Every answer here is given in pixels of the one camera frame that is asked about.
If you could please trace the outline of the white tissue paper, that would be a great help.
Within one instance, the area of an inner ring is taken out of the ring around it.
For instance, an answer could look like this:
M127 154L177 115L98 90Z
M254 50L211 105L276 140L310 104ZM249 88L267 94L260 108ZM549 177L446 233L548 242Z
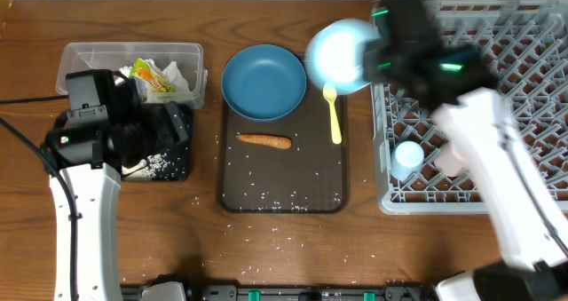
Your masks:
M145 103L165 103L168 101L176 101L181 103L190 95L189 83L182 76L182 73L179 70L176 61L171 61L166 68L160 69L156 66L153 59L145 60L155 66L156 70L159 71L165 77L168 83L172 85L176 90L175 92L170 93L154 92L149 83L146 83L142 79L136 77L130 77L130 71L133 66L121 67L119 69L119 72L122 75L125 75L129 78L134 78L142 84L142 88L138 88L138 93Z

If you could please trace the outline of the green yellow snack wrapper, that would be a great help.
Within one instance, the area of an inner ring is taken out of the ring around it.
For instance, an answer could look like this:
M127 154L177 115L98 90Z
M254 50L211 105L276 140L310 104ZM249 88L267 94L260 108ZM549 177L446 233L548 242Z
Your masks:
M136 59L130 77L142 79L149 83L154 92L175 92L175 88L168 83L165 77L156 70L156 67L144 59Z

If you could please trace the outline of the light blue rice bowl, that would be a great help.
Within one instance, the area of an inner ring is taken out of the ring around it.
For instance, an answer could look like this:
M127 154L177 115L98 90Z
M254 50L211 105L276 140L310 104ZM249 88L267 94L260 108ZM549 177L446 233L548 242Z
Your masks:
M331 83L338 95L359 91L370 84L363 78L365 44L380 38L376 27L364 20L338 20L309 42L306 74L321 91L326 83Z

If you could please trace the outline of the light blue cup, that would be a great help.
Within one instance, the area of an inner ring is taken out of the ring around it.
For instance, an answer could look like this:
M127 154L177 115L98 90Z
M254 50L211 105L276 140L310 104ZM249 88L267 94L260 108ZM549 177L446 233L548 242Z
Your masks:
M404 141L398 144L391 154L390 174L397 180L404 181L413 173L422 170L424 151L414 141Z

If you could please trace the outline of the pink white cup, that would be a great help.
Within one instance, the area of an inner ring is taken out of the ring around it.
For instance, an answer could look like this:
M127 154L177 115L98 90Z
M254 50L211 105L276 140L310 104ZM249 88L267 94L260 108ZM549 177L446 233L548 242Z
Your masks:
M467 170L464 159L450 142L440 148L434 164L441 173L448 177L458 177Z

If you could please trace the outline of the dark blue plate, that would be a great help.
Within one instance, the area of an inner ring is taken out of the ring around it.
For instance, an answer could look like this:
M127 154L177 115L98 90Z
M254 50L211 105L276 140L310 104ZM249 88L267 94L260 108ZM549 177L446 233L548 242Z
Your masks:
M259 44L227 62L222 93L227 105L253 121L270 122L292 113L307 91L302 61L291 51Z

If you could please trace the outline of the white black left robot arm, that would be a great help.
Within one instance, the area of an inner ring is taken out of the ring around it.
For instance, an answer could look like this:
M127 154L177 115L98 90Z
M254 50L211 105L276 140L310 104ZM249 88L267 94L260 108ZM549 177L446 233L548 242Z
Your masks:
M151 155L186 148L192 111L175 101L143 102L140 80L91 69L66 76L70 108L40 146L1 124L42 162L56 212L56 300L123 300L117 205L122 169Z

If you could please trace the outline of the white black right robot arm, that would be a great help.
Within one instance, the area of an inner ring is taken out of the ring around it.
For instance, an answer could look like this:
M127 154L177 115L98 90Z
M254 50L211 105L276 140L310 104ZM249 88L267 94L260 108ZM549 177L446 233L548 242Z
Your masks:
M436 161L473 177L492 221L501 261L456 274L439 300L556 300L567 294L567 220L527 151L498 80L473 44L448 46L424 0L379 0L377 39L363 50L363 76L395 83L446 135Z

